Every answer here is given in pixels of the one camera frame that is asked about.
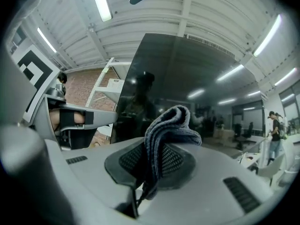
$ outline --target backpack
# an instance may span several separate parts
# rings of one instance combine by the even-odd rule
[[[279,122],[278,135],[279,135],[280,139],[286,139],[285,126],[284,126],[283,122]]]

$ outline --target jeans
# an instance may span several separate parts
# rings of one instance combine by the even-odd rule
[[[270,149],[269,149],[269,158],[272,158],[273,152],[275,152],[274,158],[277,158],[279,156],[280,142],[281,142],[280,140],[279,141],[271,141]]]

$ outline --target brick wall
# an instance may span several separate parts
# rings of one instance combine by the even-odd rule
[[[67,83],[65,85],[67,90],[65,96],[67,103],[85,106],[96,80],[101,74],[101,71],[102,69],[99,68],[67,74]],[[118,78],[112,68],[107,71],[100,84],[100,87],[106,87],[110,78]],[[104,94],[101,92],[96,92],[94,99],[101,97],[104,97]],[[105,97],[96,101],[92,107],[99,110],[113,111],[114,105],[115,103],[112,100]],[[100,145],[109,144],[109,140],[106,140],[105,138],[105,135],[96,131],[92,143],[98,142]]]

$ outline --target fluorescent tube light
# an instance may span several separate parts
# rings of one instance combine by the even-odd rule
[[[235,98],[232,98],[232,99],[229,99],[229,100],[220,101],[220,102],[218,102],[218,104],[232,103],[232,102],[234,102],[235,100],[236,100]]]
[[[247,107],[247,108],[244,108],[244,111],[253,110],[253,109],[255,109],[255,107]]]
[[[57,52],[54,47],[51,45],[51,43],[49,43],[49,41],[46,39],[46,37],[44,36],[44,34],[42,33],[40,28],[37,28],[38,33],[41,35],[41,37],[45,40],[45,42],[48,44],[48,46],[52,49],[53,52]]]
[[[287,79],[290,75],[292,75],[297,69],[294,67],[287,75],[285,75],[283,78],[281,78],[277,83],[275,83],[275,86],[278,86],[281,82],[283,82],[285,79]]]
[[[281,100],[281,102],[285,102],[286,100],[289,100],[290,98],[294,97],[295,94],[290,94],[289,96],[285,97],[284,99]]]
[[[103,22],[108,21],[112,18],[111,12],[106,0],[95,0],[98,11],[100,13]]]
[[[201,95],[202,93],[204,93],[204,89],[199,89],[195,92],[190,93],[187,97],[188,98],[194,98],[194,97],[197,97],[197,96]]]
[[[252,93],[249,93],[247,96],[254,96],[254,95],[256,95],[256,94],[259,94],[259,93],[261,93],[260,91],[257,91],[257,92],[252,92]]]
[[[239,65],[236,68],[234,68],[233,70],[231,70],[230,72],[226,73],[225,75],[221,76],[220,78],[217,79],[217,81],[222,81],[228,77],[230,77],[231,75],[233,75],[234,73],[240,71],[241,69],[243,69],[244,66],[243,65]]]
[[[257,58],[258,55],[264,50],[264,48],[268,45],[268,43],[271,41],[272,37],[276,33],[277,29],[279,28],[281,24],[281,16],[278,15],[276,18],[276,21],[274,22],[273,27],[271,28],[270,32],[266,36],[266,38],[263,40],[263,42],[259,45],[259,47],[255,50],[253,55]]]

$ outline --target folded towel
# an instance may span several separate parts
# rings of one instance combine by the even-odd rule
[[[156,193],[157,182],[162,174],[159,165],[160,147],[165,143],[189,143],[201,145],[201,137],[188,127],[189,110],[181,105],[171,107],[155,119],[145,133],[144,144],[148,157],[148,168],[143,186],[147,199]]]

